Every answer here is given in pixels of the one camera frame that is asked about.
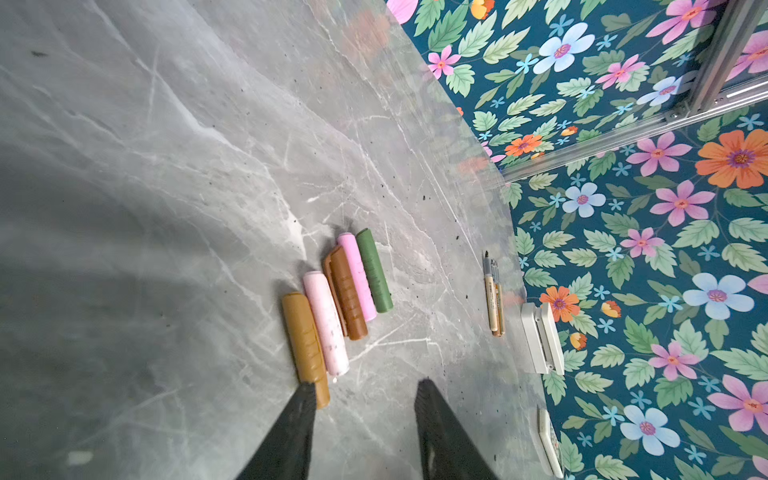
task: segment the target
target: orange flower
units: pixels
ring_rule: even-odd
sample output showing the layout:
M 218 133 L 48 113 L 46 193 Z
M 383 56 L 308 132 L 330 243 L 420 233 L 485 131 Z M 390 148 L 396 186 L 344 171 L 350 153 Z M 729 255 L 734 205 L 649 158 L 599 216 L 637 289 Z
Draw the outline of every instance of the orange flower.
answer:
M 600 310 L 608 316 L 612 316 L 613 318 L 618 318 L 621 316 L 621 307 L 618 303 L 614 302 L 613 300 L 608 300 L 607 302 L 603 302 L 603 304 L 600 307 Z
M 555 289 L 553 286 L 547 288 L 547 293 L 542 293 L 538 299 L 542 304 L 549 303 L 552 306 L 552 316 L 555 322 L 561 319 L 564 322 L 570 322 L 574 319 L 573 315 L 581 313 L 578 305 L 578 297 L 564 286 Z
M 768 132 L 754 130 L 744 140 L 744 132 L 734 130 L 720 135 L 720 143 L 709 142 L 699 150 L 708 160 L 696 162 L 699 175 L 714 174 L 708 181 L 720 188 L 733 181 L 739 188 L 759 187 L 768 175 Z
M 571 334 L 571 345 L 573 345 L 576 350 L 583 349 L 587 346 L 587 336 L 579 332 Z
M 507 145 L 504 149 L 507 152 L 507 157 L 514 155 L 519 157 L 523 154 L 530 154 L 534 148 L 541 145 L 541 135 L 525 135 L 523 138 L 513 140 L 511 145 Z
M 485 20 L 495 4 L 495 0 L 472 0 L 472 7 L 469 8 L 469 11 L 478 20 Z

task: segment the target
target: pink cylinder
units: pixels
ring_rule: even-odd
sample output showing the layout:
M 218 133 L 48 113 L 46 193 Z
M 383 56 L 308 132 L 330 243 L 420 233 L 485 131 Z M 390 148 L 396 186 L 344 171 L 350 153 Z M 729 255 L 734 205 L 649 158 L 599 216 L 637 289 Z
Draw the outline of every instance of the pink cylinder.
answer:
M 352 280 L 355 282 L 357 298 L 360 299 L 362 317 L 366 319 L 366 322 L 370 322 L 376 318 L 376 305 L 373 303 L 373 297 L 371 296 L 371 287 L 368 286 L 366 270 L 362 266 L 360 249 L 357 247 L 357 239 L 354 235 L 347 232 L 339 235 L 339 238 L 337 238 L 336 241 L 339 242 L 339 245 L 344 249 L 346 261 L 349 263 L 349 269 L 352 271 Z
M 331 376 L 342 376 L 349 371 L 349 357 L 328 279 L 323 272 L 308 272 L 304 275 L 304 290 L 315 317 L 326 370 Z

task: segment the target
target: light blue flower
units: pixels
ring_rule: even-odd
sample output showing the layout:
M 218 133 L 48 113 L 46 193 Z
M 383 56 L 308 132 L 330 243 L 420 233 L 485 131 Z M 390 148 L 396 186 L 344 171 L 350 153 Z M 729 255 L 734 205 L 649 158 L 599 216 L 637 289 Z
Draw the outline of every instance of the light blue flower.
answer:
M 613 324 L 614 324 L 613 319 L 608 319 L 608 320 L 600 319 L 600 325 L 598 325 L 598 329 L 603 329 L 603 333 L 615 332 L 616 329 L 613 326 L 611 326 Z
M 690 453 L 688 455 L 689 460 L 696 460 L 699 462 L 699 465 L 704 464 L 704 459 L 707 457 L 707 454 L 704 452 L 699 452 L 695 445 L 691 445 L 690 449 L 684 449 L 686 452 Z
M 602 40 L 595 44 L 598 46 L 598 51 L 602 50 L 603 48 L 610 48 L 611 42 L 616 40 L 618 37 L 618 35 L 605 35 Z
M 576 172 L 575 176 L 571 177 L 571 185 L 575 185 L 579 188 L 581 188 L 581 184 L 585 181 L 587 181 L 586 177 L 582 177 L 578 172 Z
M 608 253 L 605 254 L 605 256 L 610 258 L 611 262 L 615 262 L 620 258 L 624 258 L 624 254 L 621 252 L 621 247 L 616 247 L 614 249 L 609 250 Z
M 611 295 L 611 292 L 606 290 L 605 287 L 602 285 L 600 285 L 600 288 L 595 288 L 593 290 L 594 290 L 594 295 L 599 296 L 600 300 L 605 300 L 606 295 Z
M 608 407 L 603 407 L 603 410 L 605 411 L 605 414 L 603 415 L 603 420 L 611 420 L 611 426 L 616 426 L 616 421 L 623 422 L 624 417 L 622 415 L 619 415 L 619 408 L 617 406 L 612 406 L 610 409 Z
M 749 118 L 739 117 L 739 120 L 741 120 L 742 123 L 738 124 L 737 127 L 746 127 L 748 131 L 752 131 L 755 127 L 761 127 L 766 124 L 764 121 L 757 120 L 758 118 L 760 118 L 760 114 L 752 115 Z
M 616 108 L 616 113 L 619 114 L 619 115 L 625 114 L 628 111 L 632 110 L 632 105 L 634 105 L 634 103 L 630 103 L 630 104 L 626 104 L 626 105 L 621 105 L 620 107 Z
M 552 29 L 552 31 L 549 32 L 549 36 L 552 37 L 554 35 L 557 35 L 558 37 L 562 37 L 563 33 L 565 32 L 565 27 L 568 27 L 573 22 L 574 22 L 573 18 L 570 20 L 565 19 L 565 13 L 563 15 L 560 15 L 560 21 L 558 23 L 553 23 L 549 25 L 549 28 Z
M 667 309 L 667 313 L 672 313 L 673 310 L 682 310 L 683 309 L 682 306 L 677 305 L 677 302 L 680 301 L 680 297 L 677 296 L 677 295 L 673 296 L 672 298 L 670 298 L 670 297 L 668 297 L 666 295 L 662 295 L 661 299 L 663 300 L 663 302 L 659 302 L 659 303 L 657 303 L 657 305 L 658 306 L 663 306 L 664 308 L 666 308 Z
M 693 54 L 686 53 L 685 55 L 681 55 L 677 60 L 672 62 L 672 65 L 675 67 L 682 67 L 684 63 L 687 61 L 690 61 L 691 57 L 693 57 Z
M 579 432 L 576 439 L 581 442 L 582 447 L 587 445 L 592 446 L 592 435 L 585 435 L 584 433 Z
M 704 259 L 708 262 L 712 260 L 712 257 L 719 257 L 720 254 L 715 251 L 714 245 L 709 245 L 708 247 L 701 247 L 701 251 L 699 252 L 699 257 L 704 257 Z
M 557 192 L 555 195 L 550 195 L 549 199 L 549 204 L 554 205 L 555 208 L 560 208 L 560 204 L 567 200 L 567 198 L 563 197 L 560 192 Z
M 624 175 L 625 177 L 629 177 L 629 170 L 632 168 L 631 164 L 624 165 L 624 162 L 619 162 L 616 167 L 611 168 L 614 172 L 616 172 L 616 176 L 620 177 L 621 175 Z
M 701 397 L 696 397 L 696 402 L 688 402 L 688 405 L 694 408 L 694 416 L 701 414 L 707 420 L 712 419 L 710 412 L 714 412 L 715 408 L 712 405 L 704 405 L 704 401 Z
M 718 383 L 720 383 L 718 379 L 708 379 L 706 376 L 701 376 L 699 385 L 703 386 L 707 393 L 710 393 L 720 391 L 720 387 L 717 386 Z
M 525 56 L 525 60 L 518 61 L 517 66 L 520 67 L 517 70 L 515 70 L 515 73 L 520 73 L 521 71 L 523 73 L 528 73 L 529 70 L 531 70 L 531 67 L 538 62 L 538 58 L 533 58 L 533 54 L 528 54 Z
M 586 98 L 594 93 L 594 85 L 590 85 L 587 88 L 582 88 L 580 92 L 578 92 L 579 98 Z
M 652 403 L 649 399 L 643 398 L 645 394 L 642 390 L 638 390 L 637 393 L 629 392 L 629 394 L 632 395 L 632 403 L 637 405 L 640 410 L 645 410 L 646 404 L 650 405 Z

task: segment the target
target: green cylinder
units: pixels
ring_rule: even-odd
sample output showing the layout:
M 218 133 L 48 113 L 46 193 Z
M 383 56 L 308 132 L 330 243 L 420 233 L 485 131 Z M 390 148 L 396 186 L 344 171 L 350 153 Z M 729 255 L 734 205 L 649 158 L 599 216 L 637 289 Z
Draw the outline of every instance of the green cylinder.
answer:
M 379 259 L 379 252 L 376 250 L 376 244 L 373 242 L 371 230 L 365 229 L 356 235 L 357 247 L 360 249 L 362 257 L 362 266 L 366 269 L 368 285 L 371 287 L 373 303 L 376 305 L 376 311 L 379 313 L 389 312 L 394 305 L 392 304 L 392 295 L 389 293 L 389 287 L 384 277 L 382 261 Z

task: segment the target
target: flower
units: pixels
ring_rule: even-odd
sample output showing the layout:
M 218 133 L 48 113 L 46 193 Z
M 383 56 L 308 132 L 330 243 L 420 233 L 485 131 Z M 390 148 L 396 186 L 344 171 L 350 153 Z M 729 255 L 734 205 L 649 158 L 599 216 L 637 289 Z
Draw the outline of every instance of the flower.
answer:
M 579 174 L 578 172 L 574 177 L 571 177 L 571 185 L 576 185 L 577 187 L 580 187 L 581 183 L 585 181 L 587 181 L 587 179 L 585 177 L 582 177 L 581 174 Z
M 562 320 L 563 322 L 570 322 L 574 319 L 573 315 L 581 313 L 581 308 L 577 305 L 578 297 L 575 296 L 569 289 L 561 286 L 555 289 L 553 286 L 547 288 L 547 293 L 542 293 L 539 297 L 539 301 L 542 306 L 544 303 L 549 303 L 552 307 L 552 316 L 555 322 Z
M 579 217 L 591 217 L 594 214 L 593 205 L 601 207 L 605 204 L 605 195 L 596 194 L 596 191 L 598 191 L 598 186 L 592 182 L 587 182 L 581 189 L 569 187 L 565 191 L 565 196 L 570 200 L 563 204 L 563 211 L 569 214 L 578 209 Z
M 576 439 L 581 442 L 581 446 L 585 447 L 587 445 L 592 446 L 592 435 L 585 435 L 582 432 L 578 433 L 578 437 Z
M 598 43 L 596 43 L 595 45 L 597 45 L 597 46 L 598 46 L 598 51 L 602 50 L 603 48 L 610 48 L 610 47 L 611 47 L 611 42 L 612 42 L 613 40 L 616 40 L 617 38 L 619 38 L 619 36 L 618 36 L 618 35 L 613 35 L 613 36 L 611 36 L 611 35 L 605 35 L 605 36 L 603 37 L 603 39 L 602 39 L 602 40 L 600 40 L 600 41 L 599 41 Z
M 484 141 L 481 143 L 483 150 L 485 150 L 485 153 L 488 154 L 488 156 L 491 158 L 491 161 L 493 163 L 499 162 L 504 160 L 507 156 L 506 155 L 494 155 L 491 151 L 491 148 L 488 146 L 488 142 Z
M 621 247 L 612 248 L 605 254 L 606 257 L 611 259 L 611 262 L 615 262 L 620 258 L 624 258 L 624 254 L 621 252 Z
M 747 67 L 750 68 L 749 73 L 759 73 L 768 70 L 768 58 L 766 57 L 766 54 L 768 54 L 768 31 L 763 30 L 753 33 L 746 42 L 742 53 L 744 55 L 741 55 L 736 60 L 736 65 L 728 74 L 727 80 L 737 76 Z
M 549 199 L 549 204 L 554 205 L 555 208 L 560 207 L 560 204 L 565 202 L 565 197 L 563 197 L 560 192 L 557 192 L 555 195 L 550 195 Z
M 560 20 L 556 23 L 553 23 L 552 25 L 549 25 L 549 28 L 552 29 L 552 31 L 549 32 L 549 37 L 552 35 L 557 35 L 558 37 L 560 35 L 563 35 L 563 32 L 565 31 L 565 27 L 568 27 L 570 24 L 574 22 L 574 19 L 566 20 L 565 13 L 563 15 L 560 15 Z
M 720 380 L 718 379 L 708 379 L 706 376 L 702 376 L 699 385 L 703 386 L 707 393 L 711 392 L 712 390 L 719 392 L 720 387 L 717 386 L 718 383 L 720 383 Z
M 698 73 L 698 70 L 692 70 L 684 73 L 680 78 L 666 77 L 664 80 L 659 80 L 654 84 L 654 91 L 638 98 L 637 104 L 642 105 L 650 102 L 651 107 L 655 107 L 669 100 L 672 95 L 689 91 L 694 85 L 694 78 Z
M 603 84 L 603 90 L 616 82 L 624 83 L 632 78 L 632 72 L 645 66 L 644 61 L 637 61 L 640 55 L 632 55 L 623 64 L 620 62 L 608 65 L 608 73 L 597 79 L 597 83 Z
M 605 300 L 606 295 L 611 295 L 611 292 L 606 290 L 605 287 L 602 285 L 600 285 L 600 288 L 595 288 L 593 290 L 594 290 L 594 295 L 599 296 L 600 300 Z
M 701 415 L 707 420 L 712 419 L 710 412 L 714 412 L 715 408 L 712 405 L 704 405 L 704 401 L 701 397 L 696 397 L 696 402 L 688 402 L 688 405 L 694 408 L 694 416 Z
M 720 135 L 720 144 L 705 144 L 699 155 L 707 160 L 696 162 L 696 171 L 714 174 L 712 185 L 726 188 L 735 180 L 739 188 L 759 187 L 768 175 L 768 132 L 754 130 L 745 140 L 742 130 L 734 130 Z
M 515 73 L 520 73 L 521 71 L 523 73 L 528 73 L 528 71 L 531 69 L 531 66 L 538 63 L 538 60 L 538 58 L 533 58 L 533 54 L 529 53 L 525 56 L 525 60 L 518 61 L 516 65 L 520 68 L 515 70 Z
M 611 168 L 614 172 L 616 172 L 616 176 L 620 177 L 621 175 L 624 175 L 625 177 L 629 177 L 629 170 L 632 168 L 631 165 L 624 165 L 624 162 L 619 162 L 616 167 Z
M 461 57 L 461 55 L 451 55 L 451 45 L 446 45 L 445 48 L 442 49 L 440 55 L 432 52 L 427 56 L 427 59 L 431 62 L 431 64 L 427 66 L 429 67 L 429 70 L 432 70 L 435 78 L 440 78 L 442 74 L 445 74 L 447 77 L 453 75 L 453 67 L 451 65 L 456 63 Z
M 645 36 L 657 37 L 669 30 L 664 38 L 661 39 L 661 43 L 666 45 L 683 34 L 688 26 L 688 22 L 695 28 L 712 23 L 715 19 L 715 12 L 707 9 L 716 7 L 725 1 L 696 0 L 694 3 L 691 0 L 674 0 L 674 2 L 667 6 L 667 15 L 672 18 L 656 25 Z
M 741 120 L 741 123 L 737 125 L 738 128 L 746 127 L 748 131 L 752 131 L 755 129 L 755 127 L 760 127 L 762 125 L 765 125 L 766 122 L 757 120 L 760 118 L 760 114 L 752 115 L 751 117 L 739 117 L 739 120 Z
M 656 256 L 656 247 L 664 244 L 664 240 L 654 237 L 654 229 L 651 227 L 643 230 L 643 233 L 631 228 L 627 231 L 627 235 L 629 238 L 622 240 L 621 246 L 632 249 L 629 252 L 629 256 L 632 258 L 639 257 L 641 253 L 653 258 Z
M 676 172 L 680 168 L 680 164 L 672 156 L 687 154 L 691 146 L 686 144 L 672 145 L 673 142 L 674 134 L 670 131 L 661 135 L 656 144 L 650 138 L 641 138 L 637 141 L 637 147 L 642 151 L 630 155 L 627 161 L 631 164 L 643 164 L 640 168 L 643 177 L 655 172 L 659 165 L 661 165 L 662 170 Z
M 418 0 L 387 0 L 386 3 L 387 8 L 400 25 L 411 19 L 418 5 Z
M 664 454 L 664 443 L 672 448 L 680 445 L 680 436 L 672 429 L 664 428 L 667 416 L 659 409 L 648 409 L 644 414 L 634 405 L 624 407 L 629 422 L 621 424 L 621 433 L 630 440 L 643 439 L 643 448 L 651 455 Z
M 701 360 L 695 355 L 683 355 L 683 347 L 679 342 L 670 343 L 669 352 L 658 344 L 651 345 L 650 349 L 654 351 L 657 357 L 648 360 L 648 363 L 655 369 L 664 367 L 664 377 L 670 382 L 677 378 L 678 372 L 687 379 L 696 378 L 696 372 L 689 365 L 696 365 Z
M 603 414 L 603 420 L 611 420 L 611 426 L 616 426 L 616 421 L 623 422 L 624 417 L 622 415 L 619 415 L 619 408 L 617 406 L 612 406 L 610 409 L 605 406 L 603 407 L 603 410 L 605 411 L 605 414 Z
M 755 464 L 757 471 L 768 477 L 768 460 L 757 455 L 752 456 L 752 463 Z M 749 477 L 747 480 L 766 480 L 760 477 Z
M 545 58 L 533 67 L 533 72 L 536 75 L 542 74 L 552 65 L 554 65 L 554 71 L 563 71 L 570 67 L 576 59 L 573 54 L 582 53 L 594 42 L 594 35 L 582 37 L 586 31 L 586 23 L 577 23 L 565 32 L 562 40 L 559 37 L 553 37 L 544 42 L 538 49 L 538 54 Z
M 667 313 L 672 313 L 674 310 L 682 310 L 683 307 L 681 305 L 677 305 L 677 302 L 680 301 L 680 297 L 675 295 L 672 298 L 662 295 L 661 299 L 663 302 L 657 303 L 658 306 L 663 306 L 667 309 Z
M 712 273 L 697 273 L 693 281 L 701 290 L 686 290 L 683 293 L 683 300 L 691 306 L 706 303 L 704 312 L 712 319 L 729 318 L 729 309 L 749 312 L 755 307 L 755 301 L 752 298 L 738 293 L 746 287 L 744 280 L 738 276 L 726 275 L 718 282 Z
M 628 111 L 632 110 L 633 105 L 634 105 L 634 102 L 628 103 L 626 105 L 619 105 L 618 107 L 616 107 L 616 113 L 619 115 L 625 114 Z
M 589 87 L 582 88 L 580 92 L 578 92 L 579 98 L 586 98 L 594 93 L 595 86 L 590 85 Z
M 469 7 L 469 11 L 478 20 L 485 20 L 488 18 L 488 14 L 491 13 L 495 3 L 495 0 L 472 0 L 472 6 Z
M 587 336 L 583 333 L 572 333 L 571 334 L 571 345 L 574 346 L 576 350 L 581 350 L 584 347 L 587 346 Z
M 530 154 L 539 145 L 541 145 L 541 135 L 525 135 L 523 138 L 513 140 L 504 150 L 507 152 L 507 156 L 519 157 L 523 154 Z
M 637 393 L 635 392 L 629 392 L 630 395 L 632 395 L 632 403 L 637 404 L 637 406 L 640 408 L 640 410 L 645 410 L 645 404 L 647 403 L 650 405 L 652 402 L 649 399 L 643 398 L 645 395 L 642 390 L 638 390 Z
M 695 445 L 691 445 L 689 449 L 683 449 L 683 450 L 690 453 L 690 455 L 688 455 L 689 460 L 696 460 L 697 462 L 699 462 L 699 465 L 704 464 L 703 460 L 707 457 L 707 454 L 704 452 L 699 452 L 696 449 Z
M 730 427 L 737 432 L 748 432 L 757 420 L 757 425 L 768 435 L 768 382 L 755 383 L 752 395 L 744 382 L 730 375 L 723 375 L 723 386 L 734 396 L 713 393 L 707 400 L 722 409 L 737 410 L 728 416 Z
M 701 247 L 701 251 L 698 253 L 699 257 L 704 257 L 704 260 L 707 262 L 712 260 L 712 257 L 719 257 L 720 254 L 715 251 L 714 245 L 709 245 L 708 247 Z
M 598 325 L 598 329 L 603 329 L 603 333 L 615 332 L 616 327 L 611 326 L 613 324 L 614 319 L 600 319 L 600 325 Z
M 605 315 L 613 318 L 618 318 L 621 316 L 621 307 L 613 300 L 603 302 L 603 304 L 600 305 L 600 311 Z
M 672 65 L 675 67 L 682 67 L 683 64 L 689 62 L 691 58 L 693 57 L 693 54 L 686 53 L 685 55 L 681 55 L 677 60 L 672 62 Z
M 660 200 L 666 201 L 653 205 L 650 212 L 656 215 L 663 215 L 671 211 L 672 213 L 668 220 L 672 227 L 676 227 L 683 223 L 685 214 L 698 220 L 708 218 L 707 209 L 699 207 L 697 204 L 709 202 L 715 198 L 715 193 L 699 192 L 694 194 L 694 184 L 690 180 L 686 180 L 677 185 L 677 195 L 668 188 L 657 188 L 656 196 Z

